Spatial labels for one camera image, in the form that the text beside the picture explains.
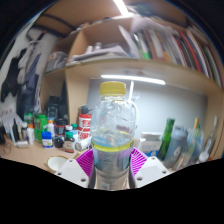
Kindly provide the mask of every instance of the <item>paper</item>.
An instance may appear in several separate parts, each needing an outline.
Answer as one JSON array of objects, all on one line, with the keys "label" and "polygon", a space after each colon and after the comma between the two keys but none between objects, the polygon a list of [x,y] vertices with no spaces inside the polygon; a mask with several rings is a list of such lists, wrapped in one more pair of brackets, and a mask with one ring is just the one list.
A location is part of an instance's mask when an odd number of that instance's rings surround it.
[{"label": "paper", "polygon": [[141,58],[138,48],[137,48],[135,42],[131,39],[130,34],[122,26],[118,26],[118,27],[121,31],[121,34],[123,35],[124,39],[126,40],[128,46],[129,46],[132,57],[133,58]]},{"label": "paper", "polygon": [[16,124],[20,125],[20,127],[21,127],[22,120],[16,113],[12,112],[12,113],[8,113],[8,114],[2,116],[2,122],[3,122],[6,133],[9,133],[9,129],[10,129],[9,124],[11,124],[13,126],[14,119],[16,120]]},{"label": "paper", "polygon": [[129,55],[122,49],[122,47],[117,45],[111,48],[95,50],[87,54],[73,55],[70,59],[70,62],[82,61],[82,60],[89,59],[96,56],[102,56],[102,55],[105,56],[105,54],[108,54],[108,53],[113,53],[116,56],[129,57]]},{"label": "paper", "polygon": [[173,30],[172,27],[158,24],[154,22],[153,20],[151,20],[150,18],[145,18],[145,17],[133,18],[131,23],[131,30],[130,30],[131,36],[142,29],[153,29],[153,30],[168,32],[170,34],[175,34],[179,36],[178,32],[176,30]]}]

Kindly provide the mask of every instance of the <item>bookshelf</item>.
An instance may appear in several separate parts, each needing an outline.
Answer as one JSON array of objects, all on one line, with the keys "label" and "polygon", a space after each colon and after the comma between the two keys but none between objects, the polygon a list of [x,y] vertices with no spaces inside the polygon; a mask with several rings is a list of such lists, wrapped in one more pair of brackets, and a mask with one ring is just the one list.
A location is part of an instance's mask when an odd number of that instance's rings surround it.
[{"label": "bookshelf", "polygon": [[[68,53],[69,60],[72,55],[83,54],[87,46],[93,45],[97,41],[102,43],[118,42],[125,48],[126,41],[119,31],[118,25],[121,25],[127,31],[130,31],[132,19],[133,18],[131,17],[119,18],[93,25],[86,24],[80,31],[59,40],[52,52],[55,50],[64,51]],[[186,30],[184,27],[168,21],[153,20],[162,25],[171,26],[177,31]],[[195,39],[200,43],[203,43],[203,41],[196,36]],[[224,71],[222,62],[210,42],[209,49],[216,60],[216,64],[223,80]],[[191,68],[173,63],[166,63],[164,61],[133,58],[105,59],[66,66],[59,70],[47,73],[43,77],[40,93],[41,107],[44,109],[44,105],[51,94],[55,96],[60,95],[63,81],[65,81],[67,87],[69,121],[70,123],[77,122],[80,105],[87,103],[90,79],[101,78],[101,75],[105,73],[121,74],[124,71],[124,68],[142,70],[150,78],[162,79],[168,85],[207,96],[208,104],[203,130],[206,139],[211,131],[214,116],[217,115],[219,117],[217,139],[211,157],[213,159],[220,158],[223,150],[222,146],[224,145],[224,92],[215,81]]]}]

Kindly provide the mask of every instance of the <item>box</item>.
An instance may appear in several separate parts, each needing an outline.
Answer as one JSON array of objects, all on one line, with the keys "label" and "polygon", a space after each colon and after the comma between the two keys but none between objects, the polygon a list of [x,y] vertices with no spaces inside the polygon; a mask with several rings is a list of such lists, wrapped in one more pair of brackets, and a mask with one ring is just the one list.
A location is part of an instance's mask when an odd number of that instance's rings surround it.
[{"label": "box", "polygon": [[157,156],[160,146],[162,133],[142,132],[138,142],[138,149],[146,156]]}]

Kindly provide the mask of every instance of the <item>small bottle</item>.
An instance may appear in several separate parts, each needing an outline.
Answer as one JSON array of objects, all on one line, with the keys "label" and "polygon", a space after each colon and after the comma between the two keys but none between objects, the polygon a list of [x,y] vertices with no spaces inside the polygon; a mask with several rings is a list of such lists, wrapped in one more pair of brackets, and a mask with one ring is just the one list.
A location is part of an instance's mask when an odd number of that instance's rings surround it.
[{"label": "small bottle", "polygon": [[72,124],[73,130],[78,130],[78,125],[77,124]]},{"label": "small bottle", "polygon": [[28,140],[27,122],[22,122],[22,135],[23,135],[23,140]]},{"label": "small bottle", "polygon": [[22,141],[23,140],[23,136],[22,136],[20,124],[17,125],[17,129],[18,129],[18,134],[19,134],[19,140]]},{"label": "small bottle", "polygon": [[16,144],[16,141],[15,141],[15,138],[14,138],[14,134],[13,134],[12,124],[11,123],[9,124],[9,131],[10,131],[11,139],[12,139],[14,145],[15,145]]},{"label": "small bottle", "polygon": [[12,130],[13,130],[15,142],[19,141],[19,133],[18,133],[18,128],[17,128],[17,124],[16,124],[16,119],[14,119],[14,124],[12,126]]},{"label": "small bottle", "polygon": [[174,125],[175,120],[168,118],[167,122],[166,122],[166,128],[163,134],[163,138],[162,138],[162,144],[160,147],[160,150],[158,152],[158,159],[160,161],[164,161],[168,148],[169,148],[169,144],[170,144],[170,140],[171,140],[171,134],[173,131],[173,125]]},{"label": "small bottle", "polygon": [[209,157],[209,154],[208,152],[204,151],[200,154],[199,158],[198,158],[198,161],[196,164],[199,164],[199,163],[204,163],[208,160],[208,157]]},{"label": "small bottle", "polygon": [[208,154],[211,153],[212,151],[212,147],[215,143],[215,139],[216,139],[216,130],[217,130],[217,116],[215,116],[215,119],[214,119],[214,126],[213,126],[213,129],[207,139],[207,142],[205,144],[205,149],[204,151],[207,152]]},{"label": "small bottle", "polygon": [[42,132],[42,144],[44,148],[53,148],[51,132]]},{"label": "small bottle", "polygon": [[33,142],[34,142],[34,139],[35,139],[33,124],[28,125],[27,135],[28,135],[28,138],[29,138],[29,144],[33,145]]},{"label": "small bottle", "polygon": [[51,137],[52,139],[54,139],[54,124],[53,124],[53,120],[48,120],[47,121],[47,131],[51,133]]},{"label": "small bottle", "polygon": [[74,153],[75,152],[75,139],[73,138],[72,132],[66,132],[65,141],[64,141],[64,149],[66,152]]},{"label": "small bottle", "polygon": [[72,130],[72,126],[71,125],[66,125],[65,126],[65,136],[66,136],[66,133],[71,131]]}]

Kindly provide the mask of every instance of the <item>ceiling light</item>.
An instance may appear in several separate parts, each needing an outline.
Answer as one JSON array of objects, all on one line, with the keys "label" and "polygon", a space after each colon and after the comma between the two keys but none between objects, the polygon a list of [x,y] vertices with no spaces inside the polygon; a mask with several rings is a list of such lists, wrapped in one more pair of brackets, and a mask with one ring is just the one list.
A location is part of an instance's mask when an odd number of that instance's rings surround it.
[{"label": "ceiling light", "polygon": [[141,81],[141,82],[150,82],[160,85],[165,85],[166,83],[160,79],[152,79],[147,77],[140,77],[140,76],[129,76],[129,75],[101,75],[102,78],[105,79],[126,79],[126,80],[133,80],[133,81]]}]

